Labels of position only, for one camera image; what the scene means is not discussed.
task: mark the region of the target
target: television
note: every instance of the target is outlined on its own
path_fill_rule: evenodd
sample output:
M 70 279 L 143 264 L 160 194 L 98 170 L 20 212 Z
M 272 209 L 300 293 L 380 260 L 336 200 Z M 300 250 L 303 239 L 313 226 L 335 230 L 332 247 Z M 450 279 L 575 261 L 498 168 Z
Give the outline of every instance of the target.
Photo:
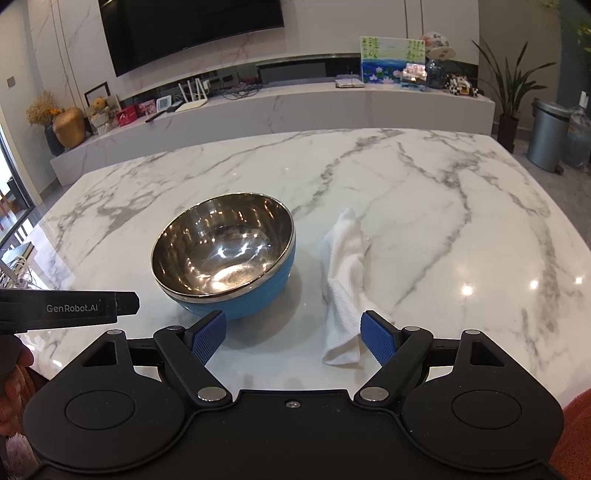
M 283 27 L 280 0 L 98 0 L 117 76 L 195 45 Z

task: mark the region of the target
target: bowl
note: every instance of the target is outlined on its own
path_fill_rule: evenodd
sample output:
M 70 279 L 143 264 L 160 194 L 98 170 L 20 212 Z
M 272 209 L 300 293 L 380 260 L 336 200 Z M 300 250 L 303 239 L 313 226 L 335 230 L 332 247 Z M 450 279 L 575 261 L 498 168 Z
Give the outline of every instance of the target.
M 230 193 L 189 208 L 160 234 L 152 273 L 190 312 L 228 320 L 263 309 L 283 290 L 296 254 L 296 229 L 281 202 Z

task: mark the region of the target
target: white cloth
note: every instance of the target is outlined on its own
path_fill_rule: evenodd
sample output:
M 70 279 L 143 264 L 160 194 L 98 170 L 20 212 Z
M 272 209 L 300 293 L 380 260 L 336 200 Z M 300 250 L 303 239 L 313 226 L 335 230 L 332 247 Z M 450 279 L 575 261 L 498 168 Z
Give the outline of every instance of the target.
M 328 304 L 323 362 L 345 365 L 359 362 L 361 315 L 379 309 L 363 289 L 363 260 L 369 248 L 355 212 L 347 208 L 322 242 L 322 295 Z

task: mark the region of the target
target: silver screw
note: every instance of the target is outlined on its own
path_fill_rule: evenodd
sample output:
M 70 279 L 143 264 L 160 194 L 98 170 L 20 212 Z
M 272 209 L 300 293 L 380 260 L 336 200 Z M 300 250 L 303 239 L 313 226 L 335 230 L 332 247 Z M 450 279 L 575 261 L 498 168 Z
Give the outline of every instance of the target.
M 388 398 L 388 390 L 382 387 L 366 387 L 359 392 L 361 398 L 366 401 L 383 401 Z
M 197 396 L 203 401 L 219 401 L 226 395 L 226 391 L 220 387 L 204 387 L 197 392 Z

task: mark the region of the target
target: blue textured pad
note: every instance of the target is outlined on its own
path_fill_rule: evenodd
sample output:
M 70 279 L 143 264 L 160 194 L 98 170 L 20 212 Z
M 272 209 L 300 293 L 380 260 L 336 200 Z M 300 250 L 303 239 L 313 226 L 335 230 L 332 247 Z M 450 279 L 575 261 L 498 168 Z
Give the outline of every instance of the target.
M 195 333 L 191 353 L 205 365 L 226 339 L 226 316 L 220 313 Z
M 394 337 L 367 313 L 361 316 L 361 339 L 382 366 L 396 353 Z

